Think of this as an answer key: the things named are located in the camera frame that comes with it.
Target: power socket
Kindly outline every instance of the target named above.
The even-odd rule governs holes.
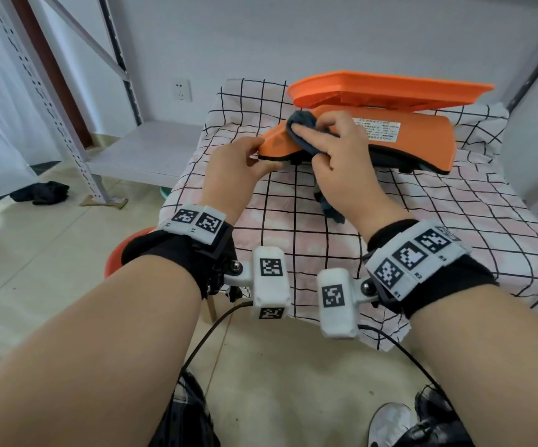
[[[174,100],[184,100],[192,102],[191,83],[185,78],[172,79],[172,89]]]

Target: metal screw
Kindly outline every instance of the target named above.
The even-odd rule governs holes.
[[[377,293],[377,287],[373,284],[373,282],[370,279],[366,279],[361,285],[360,285],[360,291],[365,296],[374,296]]]
[[[230,263],[230,271],[234,273],[235,276],[238,276],[240,273],[242,273],[242,263],[238,262],[237,260],[232,260]]]

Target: hand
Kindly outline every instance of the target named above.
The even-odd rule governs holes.
[[[340,138],[317,131],[331,126]],[[368,242],[379,229],[395,221],[412,218],[383,192],[370,161],[369,138],[347,112],[324,113],[317,119],[316,129],[292,125],[295,134],[324,152],[312,158],[318,186],[364,240]]]
[[[259,136],[246,136],[213,152],[199,205],[208,205],[225,213],[226,222],[234,225],[252,199],[257,182],[282,166],[279,161],[250,157],[264,141]]]

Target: red stool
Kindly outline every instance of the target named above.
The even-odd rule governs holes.
[[[124,248],[130,242],[133,238],[140,237],[142,235],[146,235],[147,233],[150,233],[153,231],[155,227],[152,228],[146,228],[142,231],[139,231],[137,233],[133,233],[130,237],[122,240],[116,248],[112,251],[110,256],[108,257],[108,260],[106,260],[106,266],[103,269],[103,277],[104,279],[110,277],[113,273],[118,271],[122,267],[122,252],[124,251]],[[215,301],[211,296],[209,296],[207,299],[207,308],[209,309],[209,320],[211,323],[214,323],[217,320],[217,310],[215,309]]]

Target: shoe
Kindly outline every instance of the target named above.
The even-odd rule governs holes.
[[[415,424],[415,415],[409,407],[385,403],[370,421],[367,447],[392,447]]]

